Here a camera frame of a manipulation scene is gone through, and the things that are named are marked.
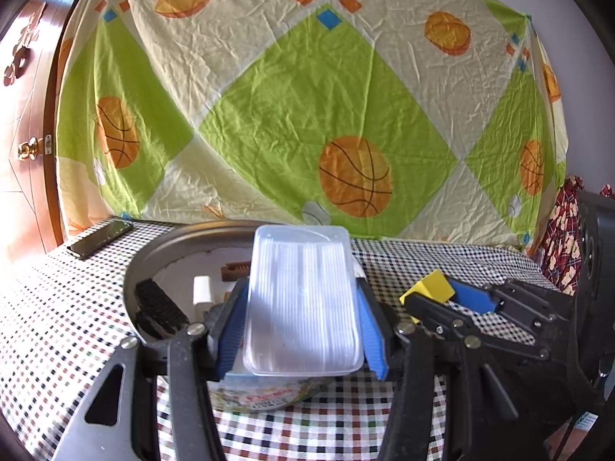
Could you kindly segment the brass door knob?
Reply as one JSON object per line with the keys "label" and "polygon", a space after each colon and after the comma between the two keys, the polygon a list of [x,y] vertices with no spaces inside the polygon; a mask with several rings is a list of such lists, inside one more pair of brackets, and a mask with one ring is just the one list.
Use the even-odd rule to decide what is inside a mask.
{"label": "brass door knob", "polygon": [[45,135],[43,138],[35,136],[29,141],[18,145],[18,158],[20,160],[35,160],[38,157],[51,155],[53,152],[53,138],[51,134]]}

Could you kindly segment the wooden door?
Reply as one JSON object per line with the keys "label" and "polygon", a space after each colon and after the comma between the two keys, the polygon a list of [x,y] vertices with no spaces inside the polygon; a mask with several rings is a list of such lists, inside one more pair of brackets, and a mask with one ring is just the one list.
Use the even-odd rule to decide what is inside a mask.
{"label": "wooden door", "polygon": [[[55,176],[55,107],[79,0],[1,0],[1,263],[63,241]],[[20,160],[18,145],[51,134],[53,152]]]}

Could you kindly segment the round metal tin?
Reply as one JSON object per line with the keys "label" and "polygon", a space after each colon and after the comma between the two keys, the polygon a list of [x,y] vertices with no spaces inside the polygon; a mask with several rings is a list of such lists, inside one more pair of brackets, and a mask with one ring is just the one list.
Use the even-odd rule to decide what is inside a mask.
{"label": "round metal tin", "polygon": [[[123,283],[125,310],[146,343],[202,322],[249,275],[255,221],[179,227],[136,253]],[[209,382],[213,407],[233,412],[281,409],[323,391],[331,378],[271,378],[249,373],[237,355],[223,380]]]}

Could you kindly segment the checkered tablecloth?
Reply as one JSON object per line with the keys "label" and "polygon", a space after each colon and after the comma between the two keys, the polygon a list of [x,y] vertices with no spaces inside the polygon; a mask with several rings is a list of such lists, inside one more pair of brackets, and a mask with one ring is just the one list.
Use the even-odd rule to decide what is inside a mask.
{"label": "checkered tablecloth", "polygon": [[[48,460],[104,363],[130,333],[122,284],[130,260],[167,230],[139,222],[87,260],[66,248],[6,267],[1,286],[1,410],[32,457]],[[544,285],[527,256],[479,245],[357,239],[354,256],[379,298],[395,303],[432,270],[480,286]],[[216,416],[231,460],[372,460],[393,390],[365,371],[271,412]]]}

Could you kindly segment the white power adapter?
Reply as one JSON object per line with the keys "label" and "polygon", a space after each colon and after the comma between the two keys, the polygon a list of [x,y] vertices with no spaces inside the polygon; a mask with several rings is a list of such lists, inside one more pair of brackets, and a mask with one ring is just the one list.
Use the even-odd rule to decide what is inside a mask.
{"label": "white power adapter", "polygon": [[211,277],[196,276],[194,278],[192,302],[194,308],[200,312],[208,312],[215,305]]}

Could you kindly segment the clear plastic box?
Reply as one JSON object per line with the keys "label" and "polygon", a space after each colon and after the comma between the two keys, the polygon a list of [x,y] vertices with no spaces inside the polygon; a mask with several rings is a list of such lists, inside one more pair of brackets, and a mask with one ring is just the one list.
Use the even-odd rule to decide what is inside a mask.
{"label": "clear plastic box", "polygon": [[364,363],[356,274],[339,226],[254,234],[243,364],[257,376],[338,377]]}

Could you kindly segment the black smartphone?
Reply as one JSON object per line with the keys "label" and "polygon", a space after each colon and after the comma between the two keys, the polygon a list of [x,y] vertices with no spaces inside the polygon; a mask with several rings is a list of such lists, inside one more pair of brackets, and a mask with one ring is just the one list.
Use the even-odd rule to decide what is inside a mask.
{"label": "black smartphone", "polygon": [[133,229],[132,223],[113,220],[69,245],[68,251],[85,260]]}

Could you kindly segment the yellow toy cube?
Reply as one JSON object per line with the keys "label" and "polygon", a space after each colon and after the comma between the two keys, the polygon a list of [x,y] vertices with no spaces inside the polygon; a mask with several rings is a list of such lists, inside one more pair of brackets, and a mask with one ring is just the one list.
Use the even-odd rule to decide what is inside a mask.
{"label": "yellow toy cube", "polygon": [[426,298],[444,304],[454,296],[454,288],[445,277],[442,270],[433,270],[408,289],[400,298],[399,302],[406,305],[406,299],[410,295],[424,295]]}

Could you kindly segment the basketball print bed sheet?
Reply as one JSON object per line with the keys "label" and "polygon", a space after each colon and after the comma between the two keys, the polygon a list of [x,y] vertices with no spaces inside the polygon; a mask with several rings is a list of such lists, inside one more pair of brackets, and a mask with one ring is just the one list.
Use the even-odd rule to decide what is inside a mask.
{"label": "basketball print bed sheet", "polygon": [[80,0],[60,70],[70,235],[247,219],[533,253],[564,182],[558,82],[498,0]]}

